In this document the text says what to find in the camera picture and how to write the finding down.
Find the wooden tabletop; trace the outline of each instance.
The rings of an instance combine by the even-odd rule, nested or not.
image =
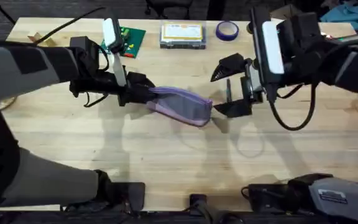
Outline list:
[[[20,18],[8,40],[28,42],[34,30],[42,35],[68,19]],[[207,22],[206,50],[166,50],[158,44],[160,21],[120,20],[120,25],[146,30],[138,57],[122,58],[129,71],[146,74],[157,86],[176,86],[223,102],[226,82],[210,83],[219,59],[239,52],[254,58],[247,22],[232,42],[214,35],[217,22]],[[349,24],[321,24],[335,37],[354,33]],[[82,19],[53,36],[61,46],[70,37],[103,39],[101,19]],[[234,99],[240,98],[239,77],[231,78]],[[181,210],[192,193],[207,194],[218,208],[248,210],[240,195],[251,183],[272,183],[313,172],[358,181],[358,113],[355,94],[321,85],[316,111],[303,130],[288,132],[275,120],[268,104],[254,114],[226,119],[217,111],[203,128],[151,113],[144,105],[119,107],[116,96],[84,108],[86,97],[74,98],[68,84],[22,95],[4,112],[20,145],[34,154],[83,169],[102,169],[113,181],[146,183],[146,210]],[[278,100],[286,123],[306,117],[310,88]]]

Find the plastic container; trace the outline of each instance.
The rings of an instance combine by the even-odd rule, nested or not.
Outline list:
[[[160,48],[205,49],[205,21],[162,20],[160,26]]]

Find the purple tape roll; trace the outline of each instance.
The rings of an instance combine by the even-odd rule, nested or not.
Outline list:
[[[223,30],[229,30],[232,34],[224,34]],[[231,21],[223,21],[216,26],[216,37],[224,41],[232,41],[239,35],[240,29]]]

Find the purple pouch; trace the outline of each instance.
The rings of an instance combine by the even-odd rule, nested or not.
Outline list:
[[[156,99],[147,102],[150,110],[197,127],[206,125],[211,119],[210,99],[175,87],[155,87],[149,90],[158,94]]]

